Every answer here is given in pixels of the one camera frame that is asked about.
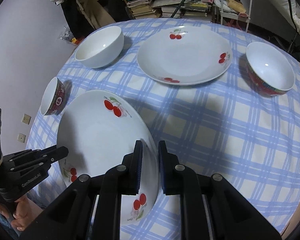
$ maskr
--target wall socket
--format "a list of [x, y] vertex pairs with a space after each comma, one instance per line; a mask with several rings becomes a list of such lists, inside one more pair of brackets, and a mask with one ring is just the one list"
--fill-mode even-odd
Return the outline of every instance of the wall socket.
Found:
[[24, 143], [26, 140], [26, 136], [22, 133], [18, 134], [18, 141]]
[[30, 124], [30, 120], [31, 120], [31, 116], [27, 115], [27, 114], [24, 114], [23, 115], [23, 119], [22, 119], [22, 122], [25, 123], [25, 124]]

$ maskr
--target tablecloth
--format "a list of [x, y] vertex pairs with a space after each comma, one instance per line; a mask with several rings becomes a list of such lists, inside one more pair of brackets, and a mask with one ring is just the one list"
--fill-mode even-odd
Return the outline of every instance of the tablecloth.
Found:
[[[287, 94], [263, 97], [246, 72], [246, 46], [266, 42], [240, 30], [186, 19], [120, 22], [125, 45], [117, 61], [92, 70], [71, 56], [58, 74], [69, 92], [67, 104], [87, 90], [109, 90], [126, 99], [141, 115], [155, 143], [199, 174], [222, 174], [281, 232], [300, 201], [300, 67], [282, 52], [296, 73]], [[197, 26], [226, 38], [234, 58], [219, 78], [191, 87], [160, 84], [138, 67], [140, 45], [161, 29]], [[176, 57], [186, 57], [182, 48]], [[37, 114], [27, 148], [56, 143], [62, 116]], [[32, 195], [48, 205], [64, 189], [57, 163]], [[159, 193], [151, 212], [136, 224], [121, 227], [121, 239], [179, 239], [178, 196]]]

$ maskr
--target bowl rim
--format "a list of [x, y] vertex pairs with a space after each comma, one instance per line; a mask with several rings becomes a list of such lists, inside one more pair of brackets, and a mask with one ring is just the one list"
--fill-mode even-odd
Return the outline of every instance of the bowl rim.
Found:
[[[42, 99], [41, 99], [41, 105], [40, 105], [40, 112], [41, 112], [42, 115], [45, 115], [45, 114], [48, 113], [49, 108], [50, 108], [51, 104], [53, 103], [54, 94], [56, 93], [56, 89], [57, 89], [57, 86], [58, 86], [58, 82], [59, 82], [59, 79], [58, 79], [57, 77], [54, 77], [53, 79], [51, 79], [50, 82], [49, 82], [49, 84], [47, 85], [47, 87], [46, 87], [44, 93], [43, 93], [43, 96], [42, 96]], [[50, 101], [50, 104], [48, 105], [48, 108], [45, 107], [45, 108], [47, 108], [47, 110], [46, 110], [45, 112], [43, 112], [43, 111], [42, 111], [42, 103], [43, 103], [43, 99], [44, 99], [45, 97], [48, 97], [48, 90], [49, 90], [50, 88], [52, 88], [52, 86], [54, 87], [54, 92], [53, 92], [53, 95], [52, 95], [52, 99], [49, 100], [49, 101]]]
[[[289, 89], [279, 89], [279, 88], [277, 88], [277, 87], [275, 87], [275, 86], [269, 84], [268, 82], [264, 81], [264, 80], [258, 75], [258, 72], [254, 69], [254, 67], [253, 67], [252, 64], [250, 63], [249, 57], [248, 57], [248, 55], [247, 55], [247, 50], [248, 50], [249, 46], [250, 46], [251, 44], [254, 44], [254, 43], [261, 43], [262, 45], [265, 45], [265, 46], [267, 46], [268, 48], [270, 47], [271, 49], [275, 49], [275, 50], [277, 50], [278, 52], [280, 52], [280, 53], [282, 54], [282, 56], [284, 57], [284, 60], [288, 63], [288, 65], [290, 66], [290, 69], [292, 70], [292, 73], [293, 73], [293, 84], [292, 84], [292, 86], [291, 86]], [[260, 78], [264, 83], [268, 84], [270, 87], [272, 87], [272, 88], [274, 88], [274, 89], [277, 89], [277, 90], [279, 90], [279, 91], [289, 91], [289, 90], [291, 90], [291, 89], [293, 88], [293, 86], [295, 85], [295, 83], [296, 83], [296, 73], [294, 72], [293, 67], [292, 67], [292, 65], [290, 64], [290, 62], [288, 61], [287, 57], [286, 57], [281, 51], [279, 51], [277, 48], [275, 48], [275, 47], [273, 47], [273, 46], [271, 46], [270, 44], [267, 44], [267, 43], [265, 43], [265, 42], [254, 41], [254, 42], [251, 42], [250, 44], [248, 44], [248, 46], [247, 46], [247, 48], [246, 48], [246, 53], [245, 53], [245, 55], [246, 55], [248, 64], [250, 65], [250, 67], [252, 68], [252, 70], [254, 71], [254, 73], [258, 76], [258, 78]]]
[[91, 57], [87, 57], [87, 58], [84, 58], [84, 59], [78, 59], [78, 58], [77, 58], [77, 53], [78, 53], [78, 51], [80, 50], [80, 47], [82, 48], [82, 45], [83, 45], [89, 38], [91, 38], [91, 37], [92, 37], [93, 35], [95, 35], [96, 33], [102, 32], [102, 31], [107, 30], [107, 29], [110, 29], [110, 28], [112, 28], [112, 29], [120, 29], [120, 33], [119, 33], [119, 35], [114, 39], [113, 42], [111, 42], [111, 43], [108, 44], [107, 46], [103, 47], [102, 50], [99, 51], [97, 54], [103, 52], [103, 51], [104, 51], [106, 48], [108, 48], [112, 43], [114, 43], [114, 42], [120, 37], [120, 35], [121, 35], [121, 33], [122, 33], [122, 29], [121, 29], [119, 26], [115, 26], [115, 25], [114, 25], [114, 26], [108, 26], [108, 27], [105, 27], [105, 28], [96, 30], [95, 32], [91, 33], [88, 37], [86, 37], [86, 38], [80, 43], [80, 45], [78, 46], [78, 48], [77, 48], [77, 50], [76, 50], [76, 52], [75, 52], [75, 54], [74, 54], [75, 60], [77, 60], [77, 61], [84, 61], [84, 60], [90, 59], [90, 58], [94, 57], [95, 55], [97, 55], [97, 54], [95, 54], [95, 55], [92, 55]]

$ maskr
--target metal bolt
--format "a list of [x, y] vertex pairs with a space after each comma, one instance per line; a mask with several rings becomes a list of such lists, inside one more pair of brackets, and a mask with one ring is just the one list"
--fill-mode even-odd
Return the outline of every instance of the metal bolt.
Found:
[[87, 174], [82, 174], [79, 176], [79, 181], [85, 182], [89, 179], [89, 176]]
[[123, 164], [117, 166], [117, 171], [125, 171], [127, 167]]
[[186, 167], [181, 164], [178, 164], [174, 168], [176, 169], [176, 171], [184, 171]]
[[215, 181], [221, 181], [222, 180], [222, 176], [220, 174], [214, 174], [212, 176], [212, 178], [215, 180]]

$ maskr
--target white plate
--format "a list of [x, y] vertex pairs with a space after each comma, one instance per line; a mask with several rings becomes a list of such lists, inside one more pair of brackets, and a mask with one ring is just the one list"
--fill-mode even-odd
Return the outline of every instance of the white plate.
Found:
[[152, 79], [178, 86], [208, 82], [232, 61], [229, 42], [199, 27], [179, 26], [147, 39], [138, 51], [140, 68]]
[[140, 190], [137, 196], [122, 196], [121, 225], [144, 218], [158, 196], [158, 155], [147, 126], [119, 96], [91, 90], [69, 104], [58, 130], [57, 147], [69, 149], [68, 156], [59, 161], [67, 186], [71, 184], [74, 169], [77, 177], [81, 174], [94, 177], [121, 164], [123, 156], [133, 152], [136, 140], [143, 142]]

